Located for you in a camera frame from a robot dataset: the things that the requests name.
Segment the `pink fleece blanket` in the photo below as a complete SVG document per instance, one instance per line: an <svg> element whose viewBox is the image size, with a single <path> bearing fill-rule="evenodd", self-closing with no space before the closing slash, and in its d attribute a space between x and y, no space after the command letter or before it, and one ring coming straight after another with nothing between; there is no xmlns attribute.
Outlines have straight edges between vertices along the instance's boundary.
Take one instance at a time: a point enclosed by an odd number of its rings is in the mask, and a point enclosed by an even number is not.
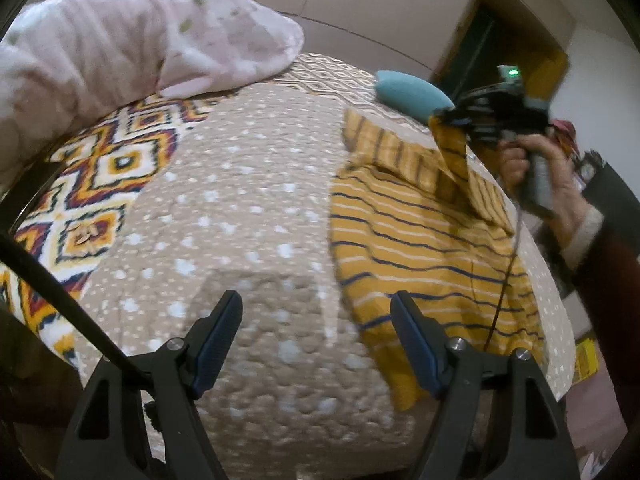
<svg viewBox="0 0 640 480"><path fill-rule="evenodd" d="M46 0L0 43L0 189L51 139L159 92L186 98L284 70L293 20L251 0Z"/></svg>

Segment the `person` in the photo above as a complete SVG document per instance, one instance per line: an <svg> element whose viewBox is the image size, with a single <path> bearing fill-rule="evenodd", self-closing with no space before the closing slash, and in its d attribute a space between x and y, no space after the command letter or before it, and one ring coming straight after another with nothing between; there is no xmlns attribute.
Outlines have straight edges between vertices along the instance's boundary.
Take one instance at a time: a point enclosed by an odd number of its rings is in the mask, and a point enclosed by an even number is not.
<svg viewBox="0 0 640 480"><path fill-rule="evenodd" d="M513 194L529 163L527 151L548 161L555 218L548 225L574 273L574 283L600 344L628 428L640 412L640 264L574 186L572 163L542 135L499 145L500 176Z"/></svg>

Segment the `yellow fabric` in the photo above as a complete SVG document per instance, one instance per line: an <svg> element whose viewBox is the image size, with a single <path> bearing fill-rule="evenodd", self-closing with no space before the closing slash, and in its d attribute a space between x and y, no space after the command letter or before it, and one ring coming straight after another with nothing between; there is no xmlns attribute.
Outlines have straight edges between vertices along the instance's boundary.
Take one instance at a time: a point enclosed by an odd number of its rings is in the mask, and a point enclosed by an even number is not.
<svg viewBox="0 0 640 480"><path fill-rule="evenodd" d="M430 129L440 151L403 142L347 110L351 157L332 181L338 279L400 410L421 391L390 322L390 295L407 290L447 335L482 348L513 251L502 194L468 169L464 134L433 120ZM519 259L509 284L490 351L528 348L541 363L538 308Z"/></svg>

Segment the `person's hand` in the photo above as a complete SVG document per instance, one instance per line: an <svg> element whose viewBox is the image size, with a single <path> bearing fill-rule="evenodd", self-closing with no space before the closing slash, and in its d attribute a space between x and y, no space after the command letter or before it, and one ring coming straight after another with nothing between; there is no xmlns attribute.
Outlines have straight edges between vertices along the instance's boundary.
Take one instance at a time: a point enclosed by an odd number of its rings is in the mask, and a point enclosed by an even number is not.
<svg viewBox="0 0 640 480"><path fill-rule="evenodd" d="M559 146L542 135L518 136L515 142L500 142L500 176L507 191L515 196L529 169L527 153L539 152L549 164L555 218L547 223L561 248L566 247L584 220L590 206L574 185L573 165Z"/></svg>

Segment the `blue cushion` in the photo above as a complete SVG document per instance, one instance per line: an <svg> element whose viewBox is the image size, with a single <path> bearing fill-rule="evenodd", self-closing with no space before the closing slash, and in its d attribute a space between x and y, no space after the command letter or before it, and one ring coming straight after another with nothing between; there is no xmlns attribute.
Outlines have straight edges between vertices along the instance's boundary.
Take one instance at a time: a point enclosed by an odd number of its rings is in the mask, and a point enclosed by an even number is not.
<svg viewBox="0 0 640 480"><path fill-rule="evenodd" d="M429 122L436 108L453 108L442 90L419 77L391 70L379 70L376 76L378 100L422 124Z"/></svg>

